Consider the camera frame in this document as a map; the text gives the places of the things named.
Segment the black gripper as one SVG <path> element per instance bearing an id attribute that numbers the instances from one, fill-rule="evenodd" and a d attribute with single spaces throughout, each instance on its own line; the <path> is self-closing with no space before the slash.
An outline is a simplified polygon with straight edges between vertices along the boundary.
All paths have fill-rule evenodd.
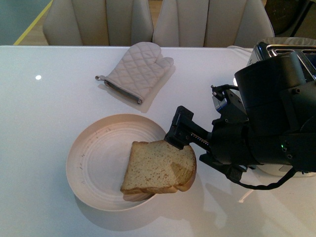
<path id="1" fill-rule="evenodd" d="M 247 167 L 256 163 L 247 147 L 248 117 L 245 112 L 221 114 L 212 122 L 211 132 L 192 121 L 194 113 L 178 106 L 164 141 L 182 150 L 193 142 L 206 150 L 199 160 L 239 183 Z"/>

